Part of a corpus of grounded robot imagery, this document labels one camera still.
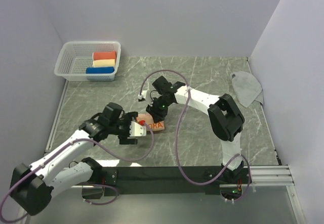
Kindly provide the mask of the orange cartoon towel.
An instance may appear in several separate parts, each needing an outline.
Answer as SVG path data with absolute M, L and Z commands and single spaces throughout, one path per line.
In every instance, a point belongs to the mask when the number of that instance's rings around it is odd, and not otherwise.
M 159 121 L 159 122 L 155 123 L 153 121 L 152 116 L 150 114 L 148 114 L 148 113 L 138 114 L 136 120 L 141 125 L 144 125 L 146 123 L 150 127 L 150 129 L 152 131 L 162 131 L 162 130 L 165 130 L 164 121 Z

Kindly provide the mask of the grey towel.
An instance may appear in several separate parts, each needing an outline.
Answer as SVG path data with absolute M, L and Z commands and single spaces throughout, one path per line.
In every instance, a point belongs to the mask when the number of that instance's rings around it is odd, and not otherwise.
M 242 106 L 248 108 L 254 101 L 264 106 L 263 89 L 255 76 L 239 71 L 231 73 L 230 78 L 233 90 Z

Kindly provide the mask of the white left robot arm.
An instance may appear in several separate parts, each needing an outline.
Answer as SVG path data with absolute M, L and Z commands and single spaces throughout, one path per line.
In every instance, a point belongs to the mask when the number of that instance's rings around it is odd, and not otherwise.
M 10 196 L 29 215 L 43 211 L 59 193 L 79 183 L 103 184 L 107 179 L 102 166 L 87 157 L 76 166 L 65 169 L 71 161 L 109 135 L 120 143 L 134 145 L 146 135 L 146 127 L 137 121 L 137 112 L 125 113 L 116 103 L 84 121 L 64 143 L 42 159 L 18 165 L 12 175 Z

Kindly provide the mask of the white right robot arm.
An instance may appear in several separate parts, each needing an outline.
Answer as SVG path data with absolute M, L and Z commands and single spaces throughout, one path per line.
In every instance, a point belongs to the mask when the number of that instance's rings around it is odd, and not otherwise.
M 172 84 L 163 76 L 156 79 L 152 85 L 159 97 L 153 98 L 151 92 L 140 88 L 138 100 L 148 103 L 146 112 L 152 116 L 153 121 L 163 121 L 168 107 L 172 104 L 182 104 L 185 108 L 192 107 L 206 114 L 213 133 L 221 140 L 222 169 L 217 176 L 228 183 L 236 182 L 244 167 L 240 136 L 245 119 L 232 96 L 207 94 L 179 81 Z

